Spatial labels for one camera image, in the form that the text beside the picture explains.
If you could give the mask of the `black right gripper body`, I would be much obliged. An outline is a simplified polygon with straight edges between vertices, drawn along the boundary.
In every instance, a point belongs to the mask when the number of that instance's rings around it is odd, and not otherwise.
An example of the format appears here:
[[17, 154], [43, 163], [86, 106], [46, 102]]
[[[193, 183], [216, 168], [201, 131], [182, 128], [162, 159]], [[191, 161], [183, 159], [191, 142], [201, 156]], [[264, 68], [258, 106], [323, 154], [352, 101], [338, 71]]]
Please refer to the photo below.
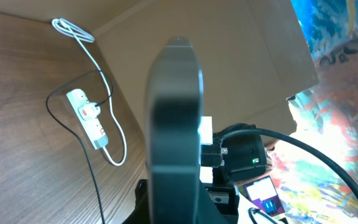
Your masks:
[[230, 180], [225, 167], [227, 149], [219, 144], [201, 146], [201, 166], [212, 168], [213, 179], [204, 187], [223, 216], [238, 216], [239, 191]]

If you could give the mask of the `teal Galaxy smartphone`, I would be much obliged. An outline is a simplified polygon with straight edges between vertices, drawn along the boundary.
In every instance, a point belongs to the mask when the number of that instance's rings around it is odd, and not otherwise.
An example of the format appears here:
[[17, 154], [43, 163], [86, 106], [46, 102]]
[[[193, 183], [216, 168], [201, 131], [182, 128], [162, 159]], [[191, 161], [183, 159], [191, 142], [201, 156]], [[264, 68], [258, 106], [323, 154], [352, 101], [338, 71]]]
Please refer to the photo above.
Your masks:
[[145, 110], [152, 223], [225, 223], [200, 181], [203, 74], [188, 39], [170, 38], [155, 58]]

